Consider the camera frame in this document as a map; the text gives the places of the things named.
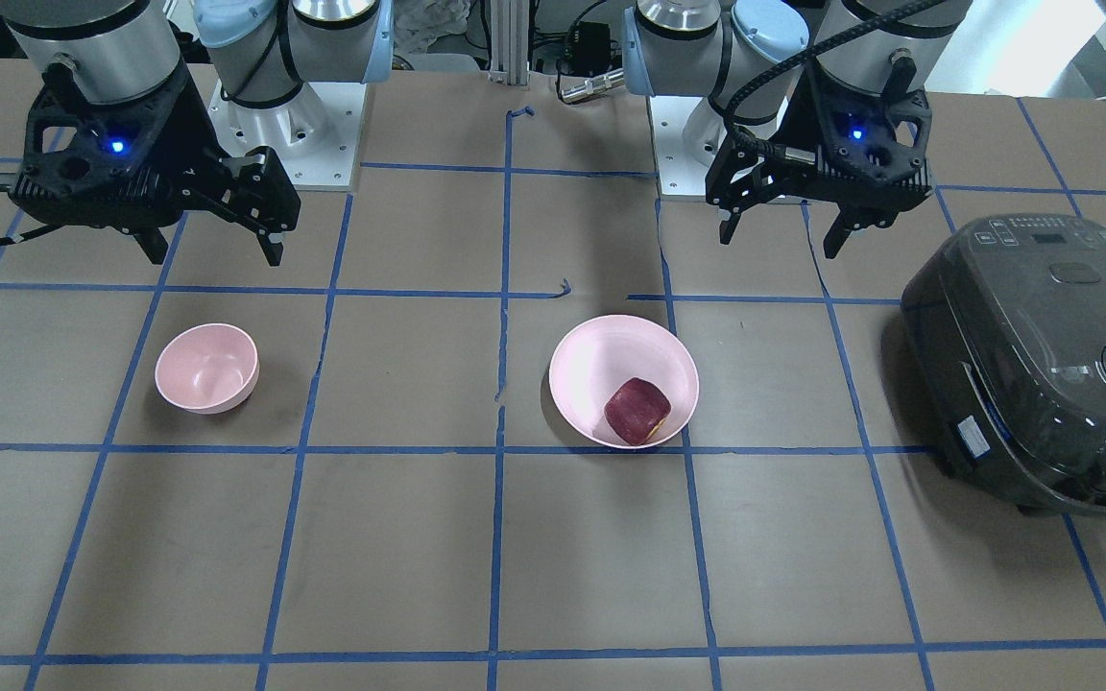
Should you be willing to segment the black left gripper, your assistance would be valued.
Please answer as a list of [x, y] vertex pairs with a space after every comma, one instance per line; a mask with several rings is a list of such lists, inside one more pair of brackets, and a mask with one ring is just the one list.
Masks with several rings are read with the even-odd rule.
[[874, 91], [810, 65], [781, 125], [769, 137], [726, 135], [706, 176], [706, 200], [719, 206], [719, 242], [728, 247], [743, 211], [779, 196], [839, 205], [824, 237], [835, 259], [866, 213], [902, 213], [931, 193], [927, 135], [931, 113], [912, 88], [916, 65], [888, 65]]

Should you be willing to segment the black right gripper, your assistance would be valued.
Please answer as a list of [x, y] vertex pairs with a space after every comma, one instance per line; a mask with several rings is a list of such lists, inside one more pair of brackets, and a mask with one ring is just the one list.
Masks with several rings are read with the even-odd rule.
[[301, 209], [294, 184], [268, 146], [225, 150], [187, 65], [123, 104], [92, 104], [64, 64], [42, 78], [9, 192], [19, 209], [46, 224], [134, 232], [154, 266], [170, 255], [160, 227], [202, 210], [246, 227], [268, 266], [280, 266]]

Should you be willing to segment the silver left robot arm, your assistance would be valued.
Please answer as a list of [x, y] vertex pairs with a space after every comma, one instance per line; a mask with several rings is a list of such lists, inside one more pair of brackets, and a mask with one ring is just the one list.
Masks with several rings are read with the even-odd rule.
[[698, 97], [723, 135], [705, 201], [730, 244], [779, 197], [835, 205], [824, 240], [893, 226], [933, 184], [926, 80], [969, 1], [637, 1], [624, 18], [626, 86]]

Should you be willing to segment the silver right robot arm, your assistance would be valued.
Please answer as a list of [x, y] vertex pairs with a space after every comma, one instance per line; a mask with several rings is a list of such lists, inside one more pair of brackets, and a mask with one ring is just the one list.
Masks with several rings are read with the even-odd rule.
[[43, 78], [6, 193], [50, 232], [109, 227], [152, 263], [201, 210], [244, 227], [276, 266], [298, 226], [295, 165], [337, 149], [317, 83], [392, 73], [392, 1], [197, 1], [220, 83], [216, 126], [153, 1], [0, 1]]

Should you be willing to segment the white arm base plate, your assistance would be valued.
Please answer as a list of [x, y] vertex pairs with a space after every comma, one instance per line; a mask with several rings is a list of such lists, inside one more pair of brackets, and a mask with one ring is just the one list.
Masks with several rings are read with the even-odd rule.
[[648, 106], [660, 197], [703, 202], [707, 172], [724, 139], [723, 119], [706, 97], [651, 96]]
[[209, 117], [230, 154], [274, 150], [299, 191], [349, 192], [359, 171], [368, 95], [363, 83], [305, 83], [286, 104], [247, 108], [215, 93]]

